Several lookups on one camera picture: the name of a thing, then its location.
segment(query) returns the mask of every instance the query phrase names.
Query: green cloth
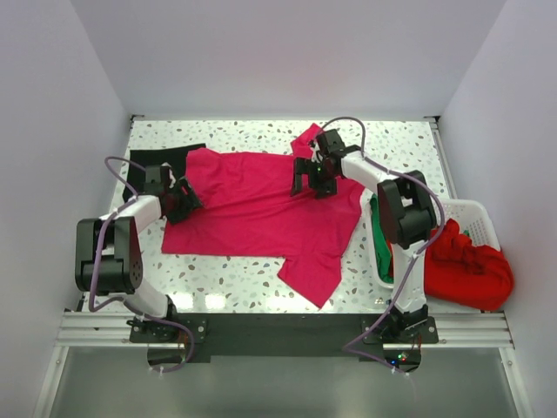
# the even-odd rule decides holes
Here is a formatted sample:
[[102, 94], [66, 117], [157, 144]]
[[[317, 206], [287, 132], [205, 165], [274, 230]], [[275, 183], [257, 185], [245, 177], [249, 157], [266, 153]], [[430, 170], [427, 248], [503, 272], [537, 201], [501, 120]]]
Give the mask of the green cloth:
[[391, 267], [393, 256], [379, 223], [379, 201], [376, 194], [372, 196], [369, 203], [372, 207], [372, 234], [373, 246], [375, 246], [375, 259], [377, 260], [377, 273], [385, 283], [392, 284], [394, 280], [389, 274], [389, 268]]

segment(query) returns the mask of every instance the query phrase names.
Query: pink t-shirt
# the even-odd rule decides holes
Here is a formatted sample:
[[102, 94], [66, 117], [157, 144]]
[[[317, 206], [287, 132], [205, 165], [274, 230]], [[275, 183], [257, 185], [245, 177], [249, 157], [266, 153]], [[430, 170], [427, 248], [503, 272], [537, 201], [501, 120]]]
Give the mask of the pink t-shirt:
[[187, 156], [186, 175], [204, 208], [166, 224], [163, 253], [285, 257], [278, 276], [322, 307], [340, 283], [340, 257], [361, 208], [363, 187], [338, 179], [338, 193], [315, 199], [305, 189], [291, 197], [294, 157], [310, 158], [312, 125], [292, 142], [294, 155], [256, 152]]

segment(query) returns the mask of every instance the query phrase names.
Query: table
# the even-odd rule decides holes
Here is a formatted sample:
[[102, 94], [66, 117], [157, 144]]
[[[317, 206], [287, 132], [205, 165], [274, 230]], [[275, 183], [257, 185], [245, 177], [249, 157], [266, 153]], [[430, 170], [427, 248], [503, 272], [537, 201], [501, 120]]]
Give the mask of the table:
[[[205, 143], [217, 152], [291, 153], [290, 142], [307, 129], [310, 120], [136, 120], [131, 129], [130, 149], [160, 149]], [[429, 186], [448, 197], [440, 156], [428, 122], [366, 121], [366, 152], [381, 164], [396, 170], [421, 170]], [[347, 145], [361, 140], [352, 122], [336, 126]], [[121, 167], [125, 177], [127, 166]], [[122, 204], [123, 185], [116, 186], [111, 209]], [[361, 203], [371, 193], [362, 194]], [[319, 311], [295, 293], [277, 271], [281, 258], [173, 255], [160, 252], [164, 220], [151, 224], [140, 234], [144, 278], [159, 291], [169, 294], [179, 312], [196, 313], [349, 313], [378, 314], [385, 310], [390, 291], [379, 287], [366, 250], [366, 219], [353, 232], [342, 257], [342, 281]], [[443, 300], [428, 298], [431, 314], [474, 313]], [[108, 312], [126, 312], [119, 304]]]

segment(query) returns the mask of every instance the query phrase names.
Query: red cloth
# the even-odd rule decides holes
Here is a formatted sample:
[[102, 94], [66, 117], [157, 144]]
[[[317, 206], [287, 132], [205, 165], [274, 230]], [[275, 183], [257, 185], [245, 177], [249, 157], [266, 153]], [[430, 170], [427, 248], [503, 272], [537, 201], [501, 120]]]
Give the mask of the red cloth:
[[426, 294], [495, 311], [513, 291], [513, 271], [501, 251], [473, 246], [459, 231], [459, 224], [449, 219], [440, 237], [427, 248]]
[[[312, 125], [292, 142], [295, 157], [312, 156], [308, 144], [319, 131]], [[204, 209], [166, 224], [163, 253], [285, 257], [278, 276], [322, 307], [340, 283], [364, 188], [338, 179], [336, 196], [315, 199], [306, 187], [291, 197], [294, 156], [189, 152], [186, 175]]]

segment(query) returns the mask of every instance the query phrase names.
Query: laundry basket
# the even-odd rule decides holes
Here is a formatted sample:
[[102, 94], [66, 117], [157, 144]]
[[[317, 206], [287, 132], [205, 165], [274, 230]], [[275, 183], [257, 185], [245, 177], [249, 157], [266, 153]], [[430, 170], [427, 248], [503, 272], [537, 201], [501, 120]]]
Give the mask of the laundry basket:
[[[443, 209], [445, 210], [446, 220], [454, 219], [460, 225], [460, 232], [468, 231], [470, 234], [470, 239], [475, 246], [491, 246], [496, 250], [500, 250], [499, 241], [497, 240], [497, 235], [495, 235], [495, 229], [493, 228], [493, 223], [489, 219], [486, 208], [479, 202], [475, 200], [463, 200], [463, 199], [442, 199]], [[437, 220], [439, 221], [439, 209], [437, 205], [433, 202], [433, 207], [435, 208], [435, 214], [437, 215]], [[375, 258], [375, 245], [373, 243], [372, 234], [372, 206], [369, 201], [366, 202], [364, 209], [364, 214], [366, 216], [366, 235], [368, 242], [368, 252], [369, 260], [372, 265], [373, 278], [381, 287], [387, 289], [392, 289], [392, 283], [385, 283], [379, 277], [377, 270], [377, 260]]]

